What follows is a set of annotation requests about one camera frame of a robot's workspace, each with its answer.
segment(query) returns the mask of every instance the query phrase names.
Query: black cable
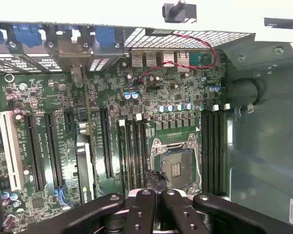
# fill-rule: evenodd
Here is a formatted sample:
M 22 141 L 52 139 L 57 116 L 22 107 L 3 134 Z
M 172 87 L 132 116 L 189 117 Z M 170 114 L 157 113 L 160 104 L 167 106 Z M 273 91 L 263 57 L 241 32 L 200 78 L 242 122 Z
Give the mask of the black cable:
M 262 87 L 260 87 L 259 83 L 255 79 L 253 79 L 253 78 L 240 78 L 240 79 L 236 79 L 236 80 L 232 81 L 229 85 L 241 83 L 244 81 L 248 81 L 256 87 L 257 97 L 256 97 L 256 100 L 252 103 L 253 106 L 256 106 L 260 102 L 260 100 L 262 99 L 263 90 L 262 90 Z M 241 107 L 241 110 L 246 110 L 247 108 L 248 108 L 247 105 L 243 105 Z

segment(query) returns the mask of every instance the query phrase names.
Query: motherboard connector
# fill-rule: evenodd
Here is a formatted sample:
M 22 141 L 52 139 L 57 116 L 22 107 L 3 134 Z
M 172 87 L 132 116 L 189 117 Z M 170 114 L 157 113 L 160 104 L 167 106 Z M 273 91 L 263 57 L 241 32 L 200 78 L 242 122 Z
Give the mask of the motherboard connector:
M 0 127 L 11 190 L 21 190 L 24 186 L 24 177 L 12 111 L 0 112 Z

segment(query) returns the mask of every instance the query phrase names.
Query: motherboard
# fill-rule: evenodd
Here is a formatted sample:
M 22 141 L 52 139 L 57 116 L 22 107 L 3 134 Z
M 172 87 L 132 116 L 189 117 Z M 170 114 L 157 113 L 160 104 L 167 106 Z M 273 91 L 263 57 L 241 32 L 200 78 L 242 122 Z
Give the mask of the motherboard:
M 0 76 L 4 232 L 146 188 L 147 171 L 200 191 L 201 112 L 224 103 L 226 58 L 217 54 L 211 69 L 163 67 L 143 79 L 149 68 L 129 58 L 98 73 Z

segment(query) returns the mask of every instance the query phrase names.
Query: green circuit board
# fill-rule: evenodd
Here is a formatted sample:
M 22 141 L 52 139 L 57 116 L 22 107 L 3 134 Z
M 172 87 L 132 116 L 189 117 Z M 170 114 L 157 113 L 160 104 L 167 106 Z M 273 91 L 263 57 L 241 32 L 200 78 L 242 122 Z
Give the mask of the green circuit board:
M 219 56 L 210 70 L 190 71 L 185 77 L 175 67 L 163 68 L 151 74 L 154 81 L 149 76 L 139 80 L 148 68 L 117 63 L 105 72 L 86 74 L 81 88 L 68 74 L 15 75 L 12 83 L 0 76 L 0 113 L 21 111 L 11 113 L 21 168 L 38 165 L 20 175 L 24 179 L 21 189 L 11 191 L 5 147 L 0 145 L 0 193 L 18 195 L 19 204 L 8 200 L 3 206 L 5 216 L 16 217 L 13 231 L 21 232 L 29 225 L 89 201 L 89 197 L 111 192 L 126 195 L 131 189 L 145 187 L 142 174 L 146 170 L 172 173 L 168 177 L 177 178 L 176 184 L 170 181 L 169 186 L 185 191 L 198 182 L 199 154 L 189 150 L 168 152 L 163 155 L 167 159 L 156 156 L 153 162 L 150 151 L 155 139 L 172 144 L 186 141 L 190 134 L 195 135 L 200 148 L 200 109 L 211 110 L 213 105 L 222 103 L 222 90 L 209 89 L 220 87 L 225 76 L 226 58 Z M 133 98 L 133 93 L 138 94 L 137 98 Z M 15 99 L 7 100 L 6 96 Z M 81 133 L 83 123 L 86 127 Z M 79 173 L 83 164 L 78 163 L 76 150 L 81 134 L 89 143 L 93 172 L 88 174 L 93 182 L 86 183 L 87 186 L 81 184 L 84 182 Z

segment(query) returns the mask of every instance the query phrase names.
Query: red wire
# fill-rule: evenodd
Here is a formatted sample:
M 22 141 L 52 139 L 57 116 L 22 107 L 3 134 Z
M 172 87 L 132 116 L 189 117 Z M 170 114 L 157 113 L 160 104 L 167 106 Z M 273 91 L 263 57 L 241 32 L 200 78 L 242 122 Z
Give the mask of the red wire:
M 163 62 L 161 63 L 160 65 L 156 66 L 156 67 L 153 67 L 151 70 L 147 71 L 146 73 L 143 74 L 143 77 L 147 76 L 150 74 L 151 71 L 154 71 L 154 70 L 157 70 L 159 69 L 160 67 L 162 67 L 163 65 L 165 64 L 173 64 L 173 65 L 176 65 L 176 66 L 179 66 L 179 67 L 183 67 L 183 68 L 189 68 L 189 69 L 193 69 L 193 70 L 204 70 L 204 69 L 209 69 L 211 67 L 213 67 L 217 61 L 217 56 L 216 56 L 216 51 L 214 50 L 214 48 L 206 41 L 200 39 L 200 38 L 196 38 L 196 37 L 192 37 L 192 36 L 187 36 L 187 35 L 182 35 L 182 34 L 172 34 L 174 36 L 177 36 L 177 37 L 182 37 L 182 38 L 191 38 L 191 39 L 194 39 L 194 40 L 197 40 L 201 43 L 203 43 L 205 46 L 208 46 L 210 49 L 211 49 L 211 52 L 213 54 L 213 62 L 210 64 L 210 65 L 207 65 L 207 66 L 203 66 L 203 67 L 193 67 L 193 66 L 184 66 L 184 65 L 181 65 L 181 64 L 178 64 L 176 62 L 172 62 L 172 61 L 168 61 L 168 62 Z

